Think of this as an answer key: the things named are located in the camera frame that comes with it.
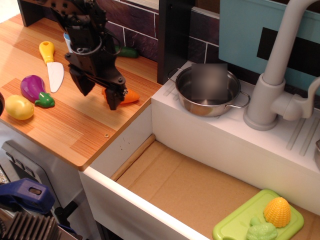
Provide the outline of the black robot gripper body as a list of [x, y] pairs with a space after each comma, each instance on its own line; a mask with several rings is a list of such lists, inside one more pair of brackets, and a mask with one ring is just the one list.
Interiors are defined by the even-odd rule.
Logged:
[[72, 52], [65, 55], [69, 65], [85, 72], [88, 78], [104, 88], [126, 88], [126, 80], [115, 66], [115, 35], [104, 24], [69, 26]]

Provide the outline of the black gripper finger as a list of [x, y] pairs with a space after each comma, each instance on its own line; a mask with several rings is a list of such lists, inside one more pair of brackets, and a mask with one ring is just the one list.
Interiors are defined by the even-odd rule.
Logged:
[[84, 96], [87, 96], [94, 88], [95, 83], [88, 78], [84, 71], [76, 68], [74, 65], [69, 65], [69, 73], [79, 91]]
[[106, 101], [111, 111], [115, 111], [121, 102], [125, 100], [128, 93], [127, 88], [107, 87], [104, 90]]

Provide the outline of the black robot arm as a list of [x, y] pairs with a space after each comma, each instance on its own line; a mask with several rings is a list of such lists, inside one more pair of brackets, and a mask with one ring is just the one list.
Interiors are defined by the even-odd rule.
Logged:
[[115, 111], [127, 94], [126, 80], [115, 66], [115, 35], [106, 28], [106, 11], [95, 0], [35, 0], [50, 8], [70, 38], [71, 52], [65, 54], [73, 82], [84, 95], [100, 85], [106, 102]]

